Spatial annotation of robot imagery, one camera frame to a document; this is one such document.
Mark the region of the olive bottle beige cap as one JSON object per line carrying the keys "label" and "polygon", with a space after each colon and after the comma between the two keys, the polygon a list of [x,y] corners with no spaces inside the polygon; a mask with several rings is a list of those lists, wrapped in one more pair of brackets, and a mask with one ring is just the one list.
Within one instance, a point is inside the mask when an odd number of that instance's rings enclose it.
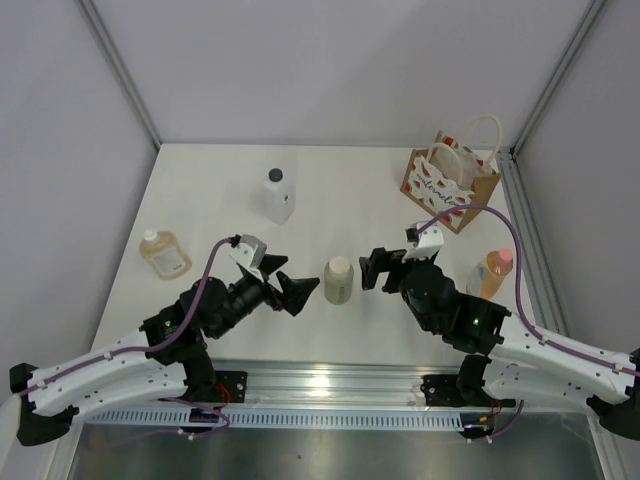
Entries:
{"label": "olive bottle beige cap", "polygon": [[343,305],[352,295],[354,268],[344,256],[333,257],[324,268],[324,296],[333,305]]}

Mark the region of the white bottle black cap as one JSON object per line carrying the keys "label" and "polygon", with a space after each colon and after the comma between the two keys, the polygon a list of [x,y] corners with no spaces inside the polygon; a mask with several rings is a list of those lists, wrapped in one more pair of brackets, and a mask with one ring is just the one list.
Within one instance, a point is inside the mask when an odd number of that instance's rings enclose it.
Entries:
{"label": "white bottle black cap", "polygon": [[272,168],[264,181],[264,207],[267,217],[283,225],[295,209],[295,184],[280,168]]}

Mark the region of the orange bottle pink cap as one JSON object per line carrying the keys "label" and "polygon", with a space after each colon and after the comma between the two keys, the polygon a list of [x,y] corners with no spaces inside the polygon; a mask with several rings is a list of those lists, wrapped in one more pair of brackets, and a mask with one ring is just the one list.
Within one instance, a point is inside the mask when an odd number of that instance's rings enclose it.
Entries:
{"label": "orange bottle pink cap", "polygon": [[485,300],[492,299],[512,271],[513,263],[513,252],[508,248],[489,252],[471,272],[466,293]]}

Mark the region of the amber soap bottle white cap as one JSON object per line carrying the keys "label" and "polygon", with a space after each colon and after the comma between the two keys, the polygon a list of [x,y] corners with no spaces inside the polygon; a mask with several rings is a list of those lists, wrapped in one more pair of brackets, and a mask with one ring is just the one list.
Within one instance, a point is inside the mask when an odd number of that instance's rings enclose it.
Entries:
{"label": "amber soap bottle white cap", "polygon": [[178,278],[192,266],[177,237],[169,231],[145,230],[139,244],[139,253],[162,280]]}

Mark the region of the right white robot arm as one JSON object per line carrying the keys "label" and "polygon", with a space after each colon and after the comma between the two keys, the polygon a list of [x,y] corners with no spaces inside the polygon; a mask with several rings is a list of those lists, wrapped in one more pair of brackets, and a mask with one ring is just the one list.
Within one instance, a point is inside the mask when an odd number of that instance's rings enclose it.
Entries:
{"label": "right white robot arm", "polygon": [[359,260],[361,285],[398,293],[420,328],[466,357],[455,380],[465,404],[520,400],[593,414],[620,437],[639,438],[639,354],[594,347],[531,326],[503,306],[459,292],[430,259],[376,248]]}

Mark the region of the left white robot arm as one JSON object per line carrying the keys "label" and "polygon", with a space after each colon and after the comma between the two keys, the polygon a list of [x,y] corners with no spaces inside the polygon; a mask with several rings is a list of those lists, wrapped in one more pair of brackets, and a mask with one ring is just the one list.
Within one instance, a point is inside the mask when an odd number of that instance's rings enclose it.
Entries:
{"label": "left white robot arm", "polygon": [[172,305],[99,351],[65,364],[18,364],[9,372],[20,400],[16,437],[39,446],[66,435],[96,414],[146,401],[216,402],[232,397],[217,377],[208,339],[220,339],[261,305],[295,316],[320,281],[292,279],[284,256],[269,255],[266,270],[225,284],[204,277]]}

